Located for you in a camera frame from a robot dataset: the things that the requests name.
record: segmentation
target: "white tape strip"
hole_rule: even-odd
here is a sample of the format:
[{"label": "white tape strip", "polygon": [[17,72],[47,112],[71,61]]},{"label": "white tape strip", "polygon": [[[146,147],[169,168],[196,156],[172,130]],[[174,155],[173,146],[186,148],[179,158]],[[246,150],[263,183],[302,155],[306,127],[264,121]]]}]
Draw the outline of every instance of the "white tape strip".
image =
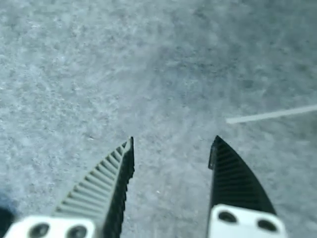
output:
[{"label": "white tape strip", "polygon": [[249,121],[257,121],[257,120],[264,120],[264,119],[271,119],[271,118],[279,118],[279,117],[284,117],[284,116],[292,116],[292,115],[296,115],[296,114],[309,113],[309,112],[313,112],[313,111],[317,111],[317,105],[295,108],[295,109],[290,109],[290,110],[277,111],[277,112],[271,112],[271,113],[258,114],[258,115],[251,115],[251,116],[245,116],[245,117],[227,118],[226,122],[228,124],[237,124],[237,123],[243,123],[243,122],[249,122]]}]

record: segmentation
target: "screw hole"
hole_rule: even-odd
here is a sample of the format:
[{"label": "screw hole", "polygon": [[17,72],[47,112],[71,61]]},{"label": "screw hole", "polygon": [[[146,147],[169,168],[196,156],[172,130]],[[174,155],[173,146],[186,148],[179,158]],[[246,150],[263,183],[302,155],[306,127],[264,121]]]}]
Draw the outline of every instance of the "screw hole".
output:
[{"label": "screw hole", "polygon": [[259,220],[258,227],[270,232],[277,232],[277,227],[268,220]]},{"label": "screw hole", "polygon": [[35,225],[30,230],[30,238],[42,238],[49,232],[50,226],[47,223],[40,223]]},{"label": "screw hole", "polygon": [[67,238],[84,238],[86,234],[87,229],[84,226],[75,226],[69,230]]},{"label": "screw hole", "polygon": [[229,212],[220,212],[218,217],[220,220],[223,220],[225,222],[237,223],[237,218]]}]

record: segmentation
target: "black object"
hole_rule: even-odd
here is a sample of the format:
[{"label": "black object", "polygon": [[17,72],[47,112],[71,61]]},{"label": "black object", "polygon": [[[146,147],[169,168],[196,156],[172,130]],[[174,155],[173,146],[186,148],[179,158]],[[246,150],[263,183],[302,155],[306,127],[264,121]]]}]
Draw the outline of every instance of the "black object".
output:
[{"label": "black object", "polygon": [[213,170],[210,210],[217,204],[225,204],[276,215],[256,176],[219,136],[211,146],[209,169]]},{"label": "black object", "polygon": [[40,223],[35,225],[29,233],[30,238],[42,238],[49,232],[50,226],[47,223]]},{"label": "black object", "polygon": [[14,222],[15,215],[6,208],[0,207],[0,238],[4,237]]}]

